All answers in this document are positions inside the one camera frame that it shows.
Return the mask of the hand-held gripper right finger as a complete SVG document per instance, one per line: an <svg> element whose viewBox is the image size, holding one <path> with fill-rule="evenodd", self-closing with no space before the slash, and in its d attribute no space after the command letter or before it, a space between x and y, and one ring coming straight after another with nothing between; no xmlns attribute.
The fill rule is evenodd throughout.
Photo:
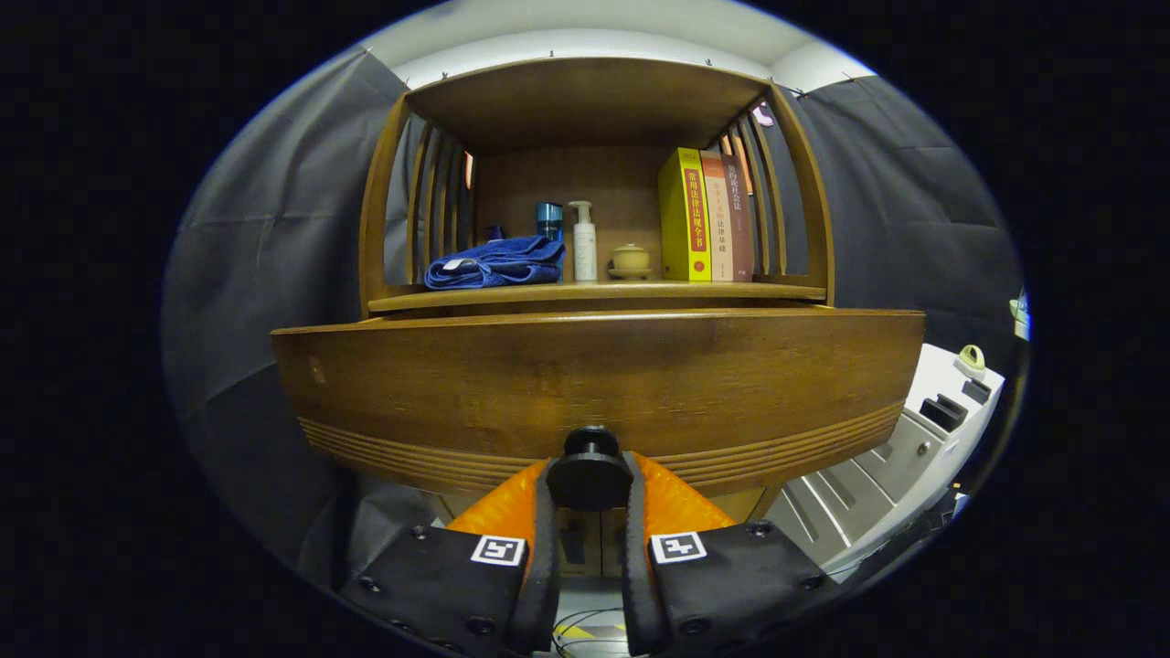
<svg viewBox="0 0 1170 658"><path fill-rule="evenodd" d="M635 657L753 657L846 589L772 521L735 522L654 460L632 472L622 606Z"/></svg>

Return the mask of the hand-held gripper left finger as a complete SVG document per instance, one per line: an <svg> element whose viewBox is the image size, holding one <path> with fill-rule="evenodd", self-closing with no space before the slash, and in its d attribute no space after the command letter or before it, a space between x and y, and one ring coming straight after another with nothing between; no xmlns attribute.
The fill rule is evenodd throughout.
<svg viewBox="0 0 1170 658"><path fill-rule="evenodd" d="M522 468L446 527L394 529L340 596L441 657L544 653L560 589L552 465Z"/></svg>

